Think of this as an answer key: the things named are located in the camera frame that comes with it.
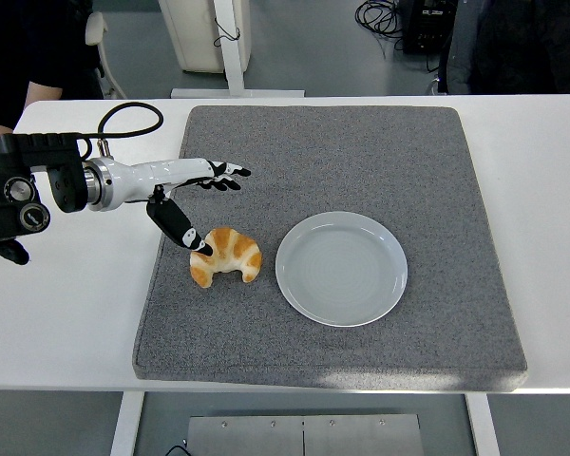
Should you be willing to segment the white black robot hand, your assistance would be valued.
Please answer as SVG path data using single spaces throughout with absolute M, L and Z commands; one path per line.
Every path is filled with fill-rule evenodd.
M 106 210 L 113 210 L 123 203 L 144 201 L 146 214 L 169 239 L 180 247 L 208 257 L 213 254 L 213 248 L 167 194 L 188 185 L 220 191 L 238 190 L 240 186 L 233 177 L 251 175 L 250 170 L 238 164 L 204 158 L 152 161 L 130 166 L 115 161 L 107 164 L 112 190 L 104 206 Z

